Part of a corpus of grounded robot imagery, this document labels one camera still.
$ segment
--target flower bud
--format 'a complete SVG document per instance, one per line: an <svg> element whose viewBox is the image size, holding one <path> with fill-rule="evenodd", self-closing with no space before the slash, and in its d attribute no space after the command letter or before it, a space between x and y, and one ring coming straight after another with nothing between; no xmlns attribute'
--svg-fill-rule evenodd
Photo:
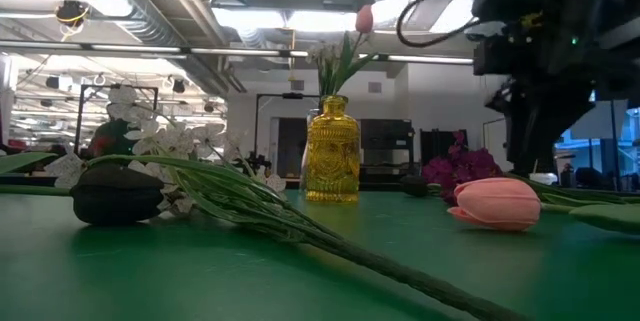
<svg viewBox="0 0 640 321"><path fill-rule="evenodd" d="M373 13L371 12L371 5L364 5L358 11L358 17L356 18L356 30L360 33L369 33L373 29Z"/></svg>
<svg viewBox="0 0 640 321"><path fill-rule="evenodd" d="M540 199L526 183L509 178L467 182L455 189L455 218L504 231L523 231L540 218Z"/></svg>

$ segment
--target ceiling light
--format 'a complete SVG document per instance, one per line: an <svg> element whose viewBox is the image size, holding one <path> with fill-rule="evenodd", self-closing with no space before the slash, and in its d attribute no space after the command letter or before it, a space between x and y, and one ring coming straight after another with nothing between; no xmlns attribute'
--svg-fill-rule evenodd
<svg viewBox="0 0 640 321"><path fill-rule="evenodd" d="M305 32L354 31L355 26L356 14L352 12L296 11L287 22L287 27Z"/></svg>
<svg viewBox="0 0 640 321"><path fill-rule="evenodd" d="M284 19L278 11L212 9L218 23L235 29L282 28Z"/></svg>
<svg viewBox="0 0 640 321"><path fill-rule="evenodd" d="M371 12L373 13L373 20L376 23L382 23L385 21L393 20L398 17L402 9L414 0L381 0L371 6Z"/></svg>
<svg viewBox="0 0 640 321"><path fill-rule="evenodd" d="M473 18L472 5L473 0L452 0L429 32L447 33L466 25Z"/></svg>

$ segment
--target pink tulip bud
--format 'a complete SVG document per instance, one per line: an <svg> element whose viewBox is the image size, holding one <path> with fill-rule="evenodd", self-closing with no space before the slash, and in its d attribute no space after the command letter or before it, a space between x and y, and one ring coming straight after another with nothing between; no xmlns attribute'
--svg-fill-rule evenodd
<svg viewBox="0 0 640 321"><path fill-rule="evenodd" d="M540 218L540 199L526 183L489 178L456 187L458 207L447 210L458 220L504 231L524 231Z"/></svg>
<svg viewBox="0 0 640 321"><path fill-rule="evenodd" d="M373 13L371 12L371 5L364 5L358 11L358 17L356 18L356 30L360 33L369 33L373 29Z"/></svg>

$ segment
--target green table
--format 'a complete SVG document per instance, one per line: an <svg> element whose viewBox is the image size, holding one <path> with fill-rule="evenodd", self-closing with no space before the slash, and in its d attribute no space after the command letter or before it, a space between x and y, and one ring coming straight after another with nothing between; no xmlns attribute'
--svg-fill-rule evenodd
<svg viewBox="0 0 640 321"><path fill-rule="evenodd" d="M290 193L295 200L296 193ZM453 220L439 200L362 193L304 205L367 248L537 320L640 319L640 239L547 215L527 234ZM206 217L125 228L75 219L71 199L0 196L0 320L466 320L311 247Z"/></svg>

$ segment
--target vase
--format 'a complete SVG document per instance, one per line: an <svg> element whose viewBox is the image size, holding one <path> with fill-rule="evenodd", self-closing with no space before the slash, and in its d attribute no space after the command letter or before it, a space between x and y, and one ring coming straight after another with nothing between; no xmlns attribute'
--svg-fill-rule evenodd
<svg viewBox="0 0 640 321"><path fill-rule="evenodd" d="M313 202L358 202L360 129L345 115L348 99L322 98L323 113L307 134L306 198Z"/></svg>
<svg viewBox="0 0 640 321"><path fill-rule="evenodd" d="M320 114L319 109L311 109L307 113L307 135L309 135L309 128L313 119ZM307 190L307 168L309 165L309 140L304 147L304 153L302 154L302 165L300 166L300 187L299 192L305 192Z"/></svg>

